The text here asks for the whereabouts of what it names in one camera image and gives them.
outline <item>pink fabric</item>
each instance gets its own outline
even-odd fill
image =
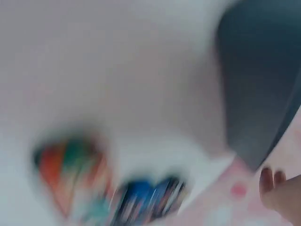
[[[287,178],[301,173],[301,109],[264,165],[285,170]],[[183,213],[168,218],[166,226],[291,226],[261,204],[260,171],[252,174],[236,158]]]

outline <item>white wall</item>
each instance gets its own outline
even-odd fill
[[[221,173],[227,161],[198,181],[204,153],[224,149],[212,43],[228,3],[0,1],[0,224],[55,225],[28,167],[34,142],[68,121],[109,129],[117,178],[177,167],[204,187]]]

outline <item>gray plastic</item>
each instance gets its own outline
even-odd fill
[[[220,22],[228,143],[253,170],[301,104],[300,10],[301,1],[245,0]]]

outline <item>red dot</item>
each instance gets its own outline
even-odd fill
[[[242,182],[236,182],[231,188],[231,194],[236,198],[243,198],[246,195],[246,186]]]

